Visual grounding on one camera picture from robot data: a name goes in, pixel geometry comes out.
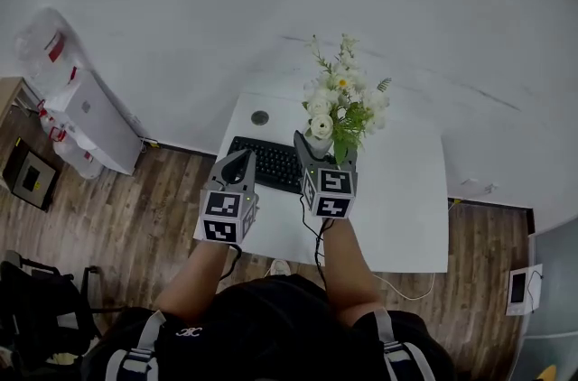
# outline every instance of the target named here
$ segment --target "black shirt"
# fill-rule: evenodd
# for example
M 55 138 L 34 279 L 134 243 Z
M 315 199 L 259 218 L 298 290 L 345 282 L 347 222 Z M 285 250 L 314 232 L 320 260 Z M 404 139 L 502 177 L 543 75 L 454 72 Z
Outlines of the black shirt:
M 152 314 L 124 312 L 85 357 L 83 379 L 105 379 L 118 349 L 138 344 Z M 452 362 L 414 314 L 391 311 L 397 340 L 422 350 L 437 380 L 454 379 Z M 155 344 L 159 380 L 389 379 L 373 313 L 340 324 L 325 292 L 299 275 L 231 286 L 215 296 L 194 327 L 166 315 Z

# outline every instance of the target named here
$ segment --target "wooden floor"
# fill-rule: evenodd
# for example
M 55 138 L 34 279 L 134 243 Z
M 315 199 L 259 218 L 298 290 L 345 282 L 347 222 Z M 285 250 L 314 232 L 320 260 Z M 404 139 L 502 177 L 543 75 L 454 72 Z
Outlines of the wooden floor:
M 0 128 L 3 141 L 13 139 L 6 133 L 22 118 L 11 119 Z M 50 152 L 41 151 L 51 157 Z M 199 189 L 212 164 L 210 158 L 148 148 L 134 177 L 106 170 L 98 180 L 84 181 L 65 166 L 47 214 L 0 189 L 0 253 L 15 249 L 56 265 L 75 274 L 77 284 L 84 266 L 98 265 L 102 275 L 91 286 L 93 306 L 150 306 L 195 246 Z M 270 263 L 243 255 L 220 289 L 263 276 Z M 506 379 L 520 325 L 519 318 L 504 316 L 507 271 L 526 264 L 523 212 L 459 204 L 450 212 L 448 273 L 435 276 L 429 296 L 406 301 L 379 283 L 387 308 L 419 314 L 458 371 L 470 372 L 471 379 L 500 380 Z M 314 266 L 290 266 L 321 284 Z M 425 293 L 432 279 L 381 276 L 411 296 Z

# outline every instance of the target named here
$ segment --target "black keyboard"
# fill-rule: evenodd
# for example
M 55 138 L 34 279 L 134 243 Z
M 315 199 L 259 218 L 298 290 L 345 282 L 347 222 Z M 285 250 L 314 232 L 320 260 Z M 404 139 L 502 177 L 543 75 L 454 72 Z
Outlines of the black keyboard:
M 272 189 L 301 194 L 299 179 L 303 176 L 302 169 L 292 146 L 235 137 L 227 154 L 246 148 L 253 150 L 256 155 L 256 183 Z

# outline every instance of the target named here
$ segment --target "black cable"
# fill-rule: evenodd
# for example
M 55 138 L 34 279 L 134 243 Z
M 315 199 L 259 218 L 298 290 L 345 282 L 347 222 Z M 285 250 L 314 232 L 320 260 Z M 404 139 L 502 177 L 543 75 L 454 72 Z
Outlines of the black cable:
M 303 204 L 303 195 L 301 195 L 301 197 L 299 198 L 299 202 L 301 203 L 301 207 L 302 207 L 301 221 L 315 235 L 315 264 L 317 265 L 317 272 L 319 272 L 319 275 L 321 276 L 323 283 L 325 284 L 325 287 L 327 288 L 327 284 L 325 283 L 325 275 L 323 274 L 323 270 L 322 270 L 322 263 L 319 260 L 319 256 L 325 257 L 325 255 L 323 255 L 322 253 L 319 252 L 319 246 L 320 246 L 321 242 L 323 241 L 323 237 L 322 237 L 323 233 L 326 232 L 327 230 L 329 230 L 331 227 L 333 227 L 333 222 L 335 221 L 335 219 L 332 219 L 332 218 L 325 219 L 323 221 L 321 231 L 319 232 L 319 234 L 317 234 L 317 232 L 315 230 L 313 230 L 311 227 L 309 227 L 307 225 L 307 223 L 305 222 L 305 205 Z
M 315 230 L 313 230 L 311 227 L 309 227 L 307 225 L 307 223 L 305 222 L 305 205 L 303 204 L 303 195 L 301 195 L 301 198 L 299 199 L 299 201 L 301 202 L 301 207 L 303 208 L 303 210 L 301 211 L 301 221 L 302 223 L 311 230 L 311 232 L 315 235 L 315 237 L 318 237 L 319 235 L 317 235 L 317 232 Z
M 532 283 L 532 278 L 534 278 L 534 274 L 538 274 L 540 276 L 540 280 L 544 280 L 544 276 L 540 274 L 537 270 L 533 270 L 532 274 L 530 275 L 530 279 L 527 281 L 527 293 L 530 296 L 530 307 L 532 309 L 532 313 L 534 313 L 534 296 L 530 292 L 530 284 Z
M 233 263 L 231 264 L 231 267 L 229 268 L 228 272 L 223 276 L 221 276 L 219 280 L 223 280 L 233 273 L 237 261 L 241 258 L 241 255 L 243 254 L 243 250 L 240 248 L 240 246 L 238 245 L 230 245 L 230 246 L 237 249 L 237 255 L 235 256 L 235 259 L 233 259 Z
M 315 241 L 315 264 L 317 264 L 317 272 L 319 272 L 319 275 L 322 277 L 323 280 L 323 284 L 325 285 L 325 289 L 327 289 L 327 282 L 325 282 L 325 275 L 323 274 L 323 270 L 322 270 L 322 263 L 319 260 L 319 245 L 321 244 L 321 242 L 323 241 L 322 235 L 329 230 L 331 227 L 333 227 L 333 222 L 335 221 L 335 219 L 332 218 L 327 218 L 323 221 L 322 223 L 322 229 L 319 232 L 319 235 L 317 236 L 317 239 Z

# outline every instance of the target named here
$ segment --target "white plastic bag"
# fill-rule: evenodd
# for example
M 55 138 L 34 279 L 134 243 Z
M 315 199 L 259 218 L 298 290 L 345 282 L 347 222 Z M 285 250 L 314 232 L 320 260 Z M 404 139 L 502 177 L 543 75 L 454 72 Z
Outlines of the white plastic bag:
M 46 135 L 50 136 L 52 128 L 56 127 L 56 121 L 46 110 L 40 110 L 40 124 Z
M 90 67 L 76 34 L 62 15 L 49 7 L 36 13 L 16 35 L 14 49 L 28 79 L 45 97 L 62 90 L 75 67 Z
M 60 131 L 52 136 L 56 141 L 52 145 L 54 152 L 66 163 L 72 166 L 84 179 L 96 179 L 102 172 L 103 165 L 99 163 L 89 152 L 81 149 L 76 141 Z

